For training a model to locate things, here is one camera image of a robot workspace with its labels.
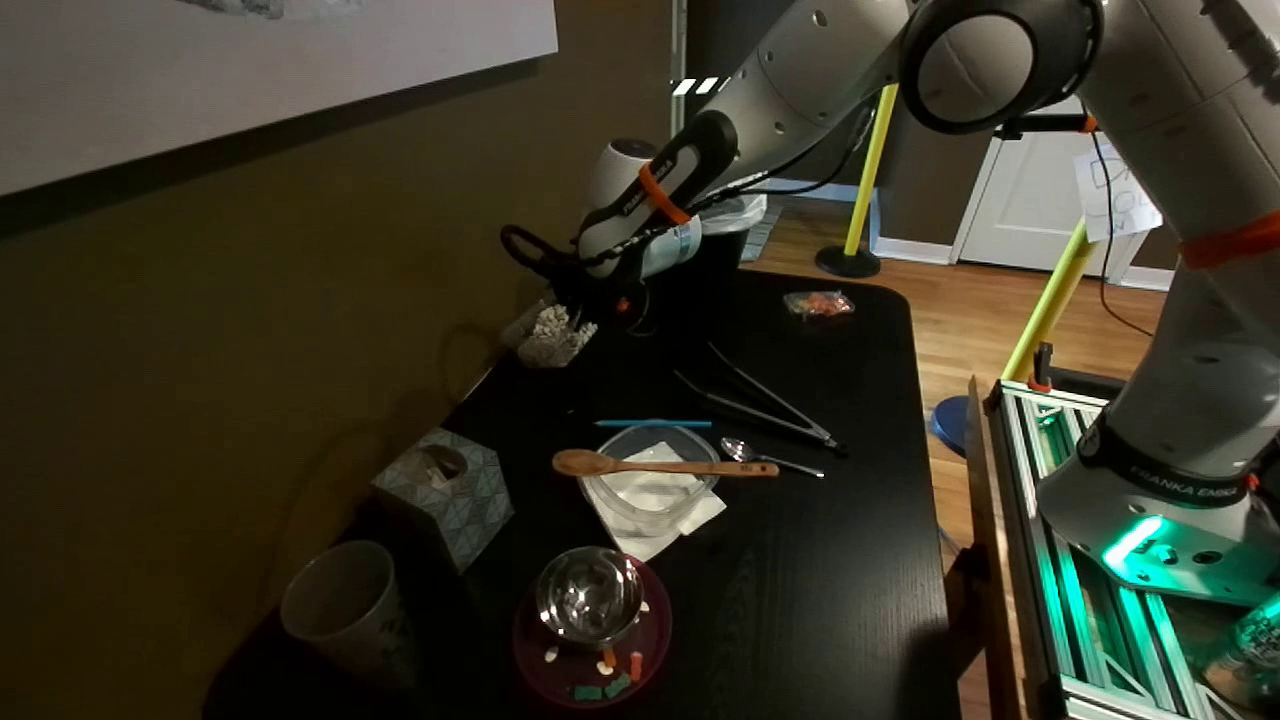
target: black table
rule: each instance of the black table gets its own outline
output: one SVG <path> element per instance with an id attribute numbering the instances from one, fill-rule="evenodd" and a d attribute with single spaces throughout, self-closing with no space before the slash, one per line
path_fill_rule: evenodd
<path id="1" fill-rule="evenodd" d="M 206 717 L 577 716 L 524 687 L 511 619 L 557 553 L 609 538 L 550 455 L 596 447 L 599 418 L 712 418 L 700 430 L 824 468 L 817 480 L 722 480 L 728 509 L 650 565 L 667 585 L 675 639 L 650 683 L 611 717 L 959 717 L 945 633 L 936 534 L 910 311 L 897 293 L 840 283 L 852 315 L 805 323 L 781 296 L 833 281 L 737 273 L 710 337 L 735 364 L 849 446 L 728 418 L 671 374 L 724 387 L 698 345 L 599 336 L 564 370 L 527 370 L 507 356 L 447 428 L 498 451 L 515 518 L 458 578 L 387 537 L 374 507 L 352 534 L 397 556 L 430 679 L 420 697 L 376 701 L 351 687 L 273 616 L 215 680 Z M 594 387 L 593 393 L 576 392 Z"/>

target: wooden floor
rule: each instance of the wooden floor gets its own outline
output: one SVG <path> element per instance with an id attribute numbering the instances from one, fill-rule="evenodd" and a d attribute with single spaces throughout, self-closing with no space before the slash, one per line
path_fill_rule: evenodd
<path id="1" fill-rule="evenodd" d="M 813 264 L 814 252 L 844 245 L 850 205 L 788 199 L 760 259 L 745 268 L 806 277 L 829 277 Z M 969 377 L 996 378 L 1036 305 L 1044 273 L 979 265 L 927 265 L 884 260 L 879 275 L 864 281 L 890 287 L 911 304 L 915 352 L 924 396 L 922 421 L 938 401 L 968 393 Z M 1140 327 L 1155 329 L 1165 295 L 1108 286 L 1111 307 Z M 1053 365 L 1101 375 L 1128 378 L 1148 338 L 1106 314 L 1098 282 L 1082 281 L 1050 338 Z M 929 434 L 929 465 L 938 523 L 968 546 L 973 541 L 969 479 L 964 459 Z M 943 548 L 943 564 L 951 553 Z M 966 720 L 991 716 L 983 662 L 975 662 L 960 682 Z"/>

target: orange band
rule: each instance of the orange band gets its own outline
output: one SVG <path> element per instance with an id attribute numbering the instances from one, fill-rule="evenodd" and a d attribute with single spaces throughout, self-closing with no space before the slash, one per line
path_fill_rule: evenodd
<path id="1" fill-rule="evenodd" d="M 654 179 L 653 173 L 649 170 L 649 163 L 640 165 L 640 186 L 644 187 L 646 193 L 649 193 L 649 202 L 653 202 L 654 208 L 662 210 L 664 215 L 671 218 L 671 222 L 677 225 L 682 225 L 692 219 L 687 213 L 676 208 L 676 204 L 671 201 L 671 197 L 667 197 L 667 193 L 662 191 L 662 186 L 658 184 L 658 181 Z"/>
<path id="2" fill-rule="evenodd" d="M 1228 260 L 1280 250 L 1280 210 L 1243 228 L 1197 237 L 1183 243 L 1183 260 L 1193 270 L 1216 268 Z"/>

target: paper cup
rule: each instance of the paper cup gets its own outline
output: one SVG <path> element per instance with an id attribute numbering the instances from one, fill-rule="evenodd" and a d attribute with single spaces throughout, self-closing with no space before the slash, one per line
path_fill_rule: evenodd
<path id="1" fill-rule="evenodd" d="M 396 566 L 375 542 L 344 542 L 308 562 L 284 591 L 280 623 L 367 685 L 415 683 L 417 653 Z"/>

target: yellow pole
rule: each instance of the yellow pole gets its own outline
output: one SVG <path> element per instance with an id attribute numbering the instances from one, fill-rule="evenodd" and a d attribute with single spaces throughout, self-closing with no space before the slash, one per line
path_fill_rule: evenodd
<path id="1" fill-rule="evenodd" d="M 879 169 L 881 154 L 884 151 L 884 138 L 888 137 L 888 120 L 893 114 L 893 100 L 897 99 L 897 86 L 888 85 L 881 91 L 881 102 L 876 109 L 876 124 L 872 126 L 870 147 L 867 149 L 867 161 L 863 163 L 863 179 L 858 182 L 858 201 L 854 202 L 854 218 L 849 222 L 849 234 L 845 236 L 845 255 L 856 255 L 863 241 L 863 225 L 867 224 L 867 211 L 872 206 L 872 191 L 876 190 L 876 172 Z"/>
<path id="2" fill-rule="evenodd" d="M 1085 232 L 1084 218 L 1080 218 L 1080 222 L 1075 224 L 1075 232 L 1071 233 L 1071 240 L 1066 243 L 1066 250 L 1057 259 L 1053 274 L 1044 284 L 1044 292 L 1041 293 L 1036 309 L 1032 310 L 1030 319 L 1027 320 L 1027 327 L 1023 328 L 1023 337 L 1018 338 L 1018 346 L 1009 356 L 1009 364 L 1005 365 L 1005 372 L 1000 375 L 1001 379 L 1027 382 L 1027 378 L 1030 377 L 1036 348 L 1048 337 L 1053 325 L 1057 324 L 1057 319 L 1062 316 L 1062 310 L 1071 300 L 1075 286 L 1080 283 L 1084 265 L 1088 264 L 1092 254 L 1093 243 L 1089 242 L 1088 232 Z"/>

